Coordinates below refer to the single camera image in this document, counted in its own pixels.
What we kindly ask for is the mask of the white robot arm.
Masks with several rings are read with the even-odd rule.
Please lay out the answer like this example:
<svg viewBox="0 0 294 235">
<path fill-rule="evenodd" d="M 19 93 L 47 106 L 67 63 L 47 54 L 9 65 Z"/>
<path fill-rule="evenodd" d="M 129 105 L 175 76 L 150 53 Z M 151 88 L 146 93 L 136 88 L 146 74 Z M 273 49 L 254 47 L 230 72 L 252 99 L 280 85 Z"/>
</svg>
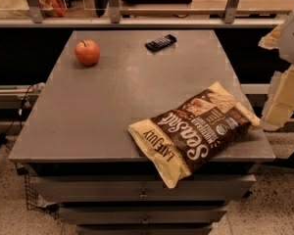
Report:
<svg viewBox="0 0 294 235">
<path fill-rule="evenodd" d="M 290 64 L 286 71 L 273 74 L 268 100 L 262 111 L 262 128 L 275 131 L 294 114 L 294 9 L 283 24 L 261 38 L 259 46 L 268 50 L 277 49 L 279 58 Z"/>
</svg>

